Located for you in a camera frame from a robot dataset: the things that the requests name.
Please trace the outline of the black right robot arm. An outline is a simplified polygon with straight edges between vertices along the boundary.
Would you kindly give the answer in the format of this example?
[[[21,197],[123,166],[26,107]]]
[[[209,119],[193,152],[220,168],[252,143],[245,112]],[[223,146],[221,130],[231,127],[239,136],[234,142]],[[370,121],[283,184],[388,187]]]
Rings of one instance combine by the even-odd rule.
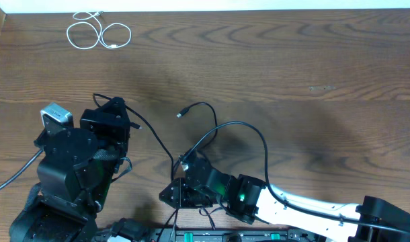
[[[361,204],[332,203],[288,193],[248,175],[234,177],[214,168],[199,152],[179,157],[184,177],[159,194],[174,209],[222,206],[247,224],[296,227],[328,241],[410,241],[410,213],[365,196]]]

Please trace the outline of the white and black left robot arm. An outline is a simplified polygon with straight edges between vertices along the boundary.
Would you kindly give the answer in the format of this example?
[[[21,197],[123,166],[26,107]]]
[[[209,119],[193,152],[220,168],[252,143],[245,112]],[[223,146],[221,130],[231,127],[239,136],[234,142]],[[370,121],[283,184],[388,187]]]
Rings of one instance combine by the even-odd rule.
[[[10,241],[90,241],[130,138],[125,101],[113,97],[86,109],[78,128],[56,103],[40,112],[44,130],[34,144],[44,152],[39,182],[9,228]]]

